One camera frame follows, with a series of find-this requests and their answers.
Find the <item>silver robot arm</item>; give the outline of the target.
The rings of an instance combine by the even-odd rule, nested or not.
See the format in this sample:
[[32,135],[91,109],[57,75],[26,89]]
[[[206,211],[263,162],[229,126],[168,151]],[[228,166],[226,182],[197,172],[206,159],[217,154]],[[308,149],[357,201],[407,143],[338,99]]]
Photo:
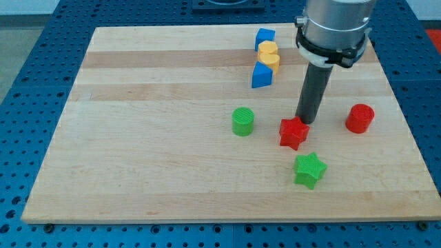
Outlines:
[[308,0],[296,17],[296,46],[308,61],[296,116],[315,121],[335,65],[351,68],[364,54],[376,0]]

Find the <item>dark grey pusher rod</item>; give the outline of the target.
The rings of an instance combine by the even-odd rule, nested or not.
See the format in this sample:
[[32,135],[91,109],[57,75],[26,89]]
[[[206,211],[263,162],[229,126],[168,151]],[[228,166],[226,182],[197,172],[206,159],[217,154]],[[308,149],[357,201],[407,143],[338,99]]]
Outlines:
[[304,124],[315,121],[333,66],[319,67],[309,63],[298,101],[296,116]]

